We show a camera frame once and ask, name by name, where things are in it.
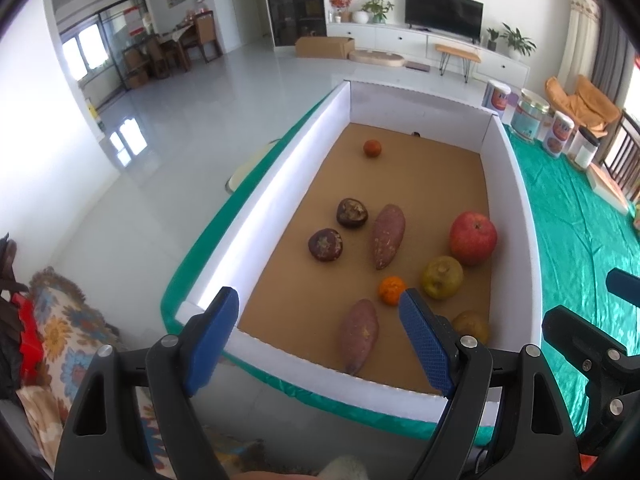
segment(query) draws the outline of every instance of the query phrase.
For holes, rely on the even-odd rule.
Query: blue gripper pad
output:
[[[225,286],[220,289],[207,310],[198,314],[202,317],[194,330],[199,338],[191,348],[188,371],[183,381],[187,396],[193,397],[201,387],[209,383],[222,349],[238,319],[238,313],[238,293]]]
[[[621,269],[611,269],[605,284],[611,294],[640,308],[640,278]]]
[[[409,291],[400,295],[399,315],[431,386],[440,390],[444,397],[451,396],[454,384],[449,373],[449,357]]]

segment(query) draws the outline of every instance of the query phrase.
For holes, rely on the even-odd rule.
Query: red apple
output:
[[[449,232],[451,254],[461,264],[481,264],[494,252],[498,233],[484,215],[466,211],[453,221]]]

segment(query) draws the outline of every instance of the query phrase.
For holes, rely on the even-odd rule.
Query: red flowers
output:
[[[335,7],[336,9],[348,9],[351,5],[351,1],[352,0],[329,0],[329,3],[331,3],[332,7]]]

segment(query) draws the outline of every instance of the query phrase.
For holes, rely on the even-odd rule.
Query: sweet potato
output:
[[[378,316],[371,300],[357,301],[342,320],[338,344],[344,371],[355,375],[378,340]]]
[[[384,269],[396,256],[404,236],[404,214],[394,204],[387,204],[373,224],[373,263],[377,270]]]

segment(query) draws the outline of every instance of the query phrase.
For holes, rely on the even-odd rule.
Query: beige mat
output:
[[[352,50],[349,59],[358,63],[382,66],[404,66],[404,57],[379,50]]]
[[[367,139],[382,143],[378,158],[366,158]],[[335,220],[341,199],[356,198],[369,209],[359,230]],[[373,221],[387,203],[399,205],[406,231],[398,254],[375,270],[370,248]],[[451,223],[461,212],[488,214],[480,156],[461,148],[361,124],[338,138],[291,219],[242,314],[239,328],[261,341],[328,368],[342,370],[337,338],[340,321],[361,298],[374,301],[380,336],[359,377],[418,392],[434,392],[398,319],[395,307],[377,298],[378,283],[391,275],[419,287],[427,261],[448,253]],[[325,227],[344,240],[335,262],[316,261],[308,238]],[[455,297],[428,300],[436,314],[453,319],[467,309],[488,316],[491,265],[465,268]]]

